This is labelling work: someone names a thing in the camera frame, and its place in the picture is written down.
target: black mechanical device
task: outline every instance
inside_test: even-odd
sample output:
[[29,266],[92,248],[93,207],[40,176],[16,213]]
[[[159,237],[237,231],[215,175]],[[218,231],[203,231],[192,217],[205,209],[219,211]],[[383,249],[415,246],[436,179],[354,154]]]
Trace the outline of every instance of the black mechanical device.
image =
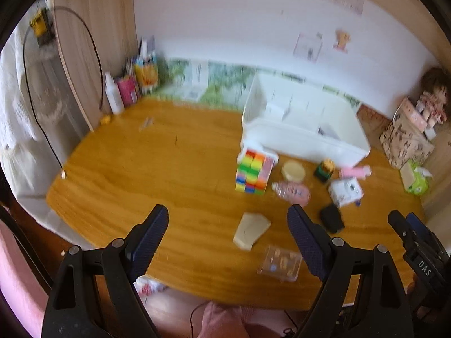
[[[104,275],[126,338],[160,337],[139,299],[133,282],[143,275],[168,227],[167,209],[157,205],[125,239],[106,248],[84,252],[69,249],[47,304],[42,338],[107,338],[98,301],[95,275]],[[448,255],[436,236],[413,214],[398,211],[389,223],[403,240],[404,259],[419,277],[419,288],[406,296],[390,252],[349,246],[330,238],[299,205],[288,209],[289,229],[310,273],[322,287],[295,338],[449,337],[451,332]],[[360,275],[355,304],[344,319],[342,306],[352,275]],[[420,306],[441,309],[432,324],[417,317]]]

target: white wall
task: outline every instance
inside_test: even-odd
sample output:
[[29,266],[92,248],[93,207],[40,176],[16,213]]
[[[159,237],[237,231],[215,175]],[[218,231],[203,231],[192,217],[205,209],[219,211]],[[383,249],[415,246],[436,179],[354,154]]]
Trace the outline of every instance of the white wall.
[[[138,38],[155,35],[167,57],[208,59],[291,72],[392,116],[422,73],[437,64],[391,15],[365,1],[360,16],[324,0],[134,0]],[[335,31],[351,34],[348,54]],[[293,56],[299,33],[323,34],[316,63]]]

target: wooden table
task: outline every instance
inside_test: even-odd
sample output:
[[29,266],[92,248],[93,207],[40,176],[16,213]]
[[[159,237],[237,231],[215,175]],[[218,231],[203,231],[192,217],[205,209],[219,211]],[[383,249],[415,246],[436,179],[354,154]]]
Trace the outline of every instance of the wooden table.
[[[141,128],[146,118],[152,124]],[[97,247],[125,237],[156,204],[164,204],[169,227],[147,271],[150,277],[223,303],[307,310],[320,282],[305,263],[294,283],[257,274],[268,245],[297,247],[286,224],[289,203],[270,188],[263,196],[235,191],[241,131],[239,113],[142,100],[82,141],[65,165],[67,178],[55,179],[47,203]],[[281,179],[286,159],[281,156],[271,181]],[[320,209],[331,199],[312,175],[315,165],[303,163],[312,193],[305,210],[319,222]],[[362,205],[341,209],[346,228],[340,237],[354,247],[386,245],[407,284],[412,271],[387,216],[398,209],[423,217],[420,200],[404,192],[398,171],[382,153],[373,150],[362,163],[373,174],[360,182]],[[271,221],[249,253],[232,242],[243,212],[262,213]],[[357,281],[352,279],[347,301],[353,301]]]

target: brown patterned bag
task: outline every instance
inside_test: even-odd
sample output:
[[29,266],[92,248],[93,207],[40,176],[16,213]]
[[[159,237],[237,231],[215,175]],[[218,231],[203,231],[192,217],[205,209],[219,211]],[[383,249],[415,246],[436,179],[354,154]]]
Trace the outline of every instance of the brown patterned bag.
[[434,145],[400,110],[379,140],[390,165],[397,169],[409,159],[422,165],[434,150]]

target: yellow and black tool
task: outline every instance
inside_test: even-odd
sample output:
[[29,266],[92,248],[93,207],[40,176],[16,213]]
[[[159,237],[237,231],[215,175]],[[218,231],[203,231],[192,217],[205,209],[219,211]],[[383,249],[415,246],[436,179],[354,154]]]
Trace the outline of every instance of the yellow and black tool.
[[48,14],[49,10],[47,8],[41,8],[30,21],[30,26],[34,31],[39,46],[46,45],[55,39]]

